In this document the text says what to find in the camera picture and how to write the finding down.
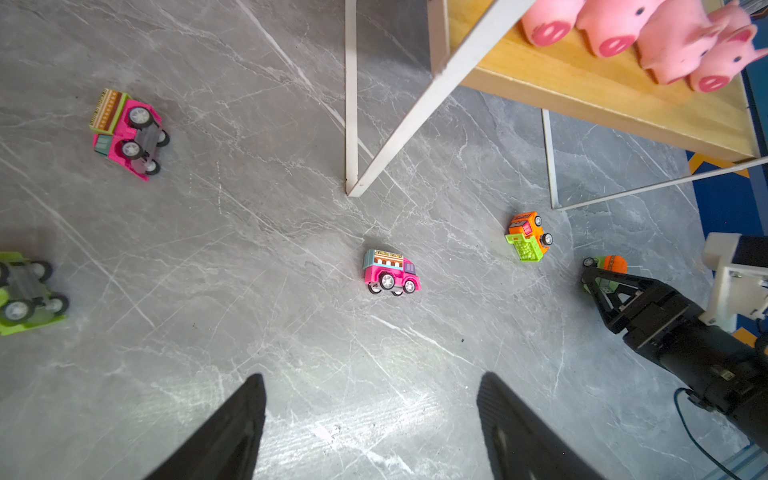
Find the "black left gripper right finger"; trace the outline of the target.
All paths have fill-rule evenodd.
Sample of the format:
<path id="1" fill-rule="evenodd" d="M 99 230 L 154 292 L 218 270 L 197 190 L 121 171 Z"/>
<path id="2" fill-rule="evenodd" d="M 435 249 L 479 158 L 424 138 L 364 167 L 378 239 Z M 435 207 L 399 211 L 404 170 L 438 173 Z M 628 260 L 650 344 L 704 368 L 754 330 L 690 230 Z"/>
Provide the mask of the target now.
<path id="1" fill-rule="evenodd" d="M 494 478 L 602 477 L 495 373 L 482 376 L 476 403 Z"/>

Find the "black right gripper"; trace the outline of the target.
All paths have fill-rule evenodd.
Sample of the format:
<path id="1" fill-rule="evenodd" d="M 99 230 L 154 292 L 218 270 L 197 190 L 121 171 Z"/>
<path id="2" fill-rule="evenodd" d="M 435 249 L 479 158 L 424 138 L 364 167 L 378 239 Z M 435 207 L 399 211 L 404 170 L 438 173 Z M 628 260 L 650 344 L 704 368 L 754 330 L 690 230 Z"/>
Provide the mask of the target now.
<path id="1" fill-rule="evenodd" d="M 626 327 L 624 341 L 630 348 L 689 388 L 756 388 L 755 352 L 721 328 L 703 323 L 702 308 L 673 287 L 595 266 L 584 268 L 581 282 L 609 331 L 618 334 Z M 615 289 L 608 293 L 611 284 Z M 636 292 L 623 309 L 619 293 Z"/>

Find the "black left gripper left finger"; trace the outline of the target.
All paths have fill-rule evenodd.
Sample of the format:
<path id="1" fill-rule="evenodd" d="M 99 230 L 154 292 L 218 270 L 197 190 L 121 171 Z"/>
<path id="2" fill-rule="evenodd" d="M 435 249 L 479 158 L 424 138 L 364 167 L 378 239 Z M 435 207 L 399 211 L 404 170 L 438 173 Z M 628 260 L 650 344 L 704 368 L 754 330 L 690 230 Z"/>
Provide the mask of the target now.
<path id="1" fill-rule="evenodd" d="M 149 479 L 251 479 L 265 424 L 263 376 L 253 374 Z"/>

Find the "pink toy pig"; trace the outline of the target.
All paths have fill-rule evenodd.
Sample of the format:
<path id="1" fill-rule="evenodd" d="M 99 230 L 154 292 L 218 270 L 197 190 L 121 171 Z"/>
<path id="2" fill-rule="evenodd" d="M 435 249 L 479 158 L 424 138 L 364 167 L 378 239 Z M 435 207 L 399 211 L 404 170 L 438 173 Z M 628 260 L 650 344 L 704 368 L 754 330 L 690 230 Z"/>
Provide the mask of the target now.
<path id="1" fill-rule="evenodd" d="M 664 1 L 636 42 L 640 67 L 661 85 L 681 80 L 699 67 L 727 25 L 727 19 L 712 22 L 700 1 Z"/>
<path id="2" fill-rule="evenodd" d="M 527 40 L 546 47 L 562 40 L 575 26 L 585 0 L 537 0 L 521 23 Z"/>
<path id="3" fill-rule="evenodd" d="M 731 1 L 708 14 L 712 23 L 724 23 L 715 46 L 688 77 L 690 87 L 701 93 L 719 90 L 730 83 L 747 65 L 767 56 L 767 49 L 756 49 L 753 40 L 758 27 L 738 1 Z"/>
<path id="4" fill-rule="evenodd" d="M 586 35 L 591 52 L 600 58 L 621 54 L 637 40 L 663 0 L 588 0 L 576 28 Z"/>

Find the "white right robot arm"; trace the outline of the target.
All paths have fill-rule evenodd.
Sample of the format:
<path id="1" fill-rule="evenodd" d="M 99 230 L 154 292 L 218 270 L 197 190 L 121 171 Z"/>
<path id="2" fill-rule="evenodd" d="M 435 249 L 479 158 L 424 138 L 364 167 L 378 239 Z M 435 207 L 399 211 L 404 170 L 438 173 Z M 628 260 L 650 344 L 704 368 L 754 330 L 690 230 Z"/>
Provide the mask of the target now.
<path id="1" fill-rule="evenodd" d="M 767 448 L 767 355 L 700 320 L 704 310 L 661 281 L 585 264 L 581 282 L 605 327 L 677 377 L 695 406 L 723 415 Z"/>

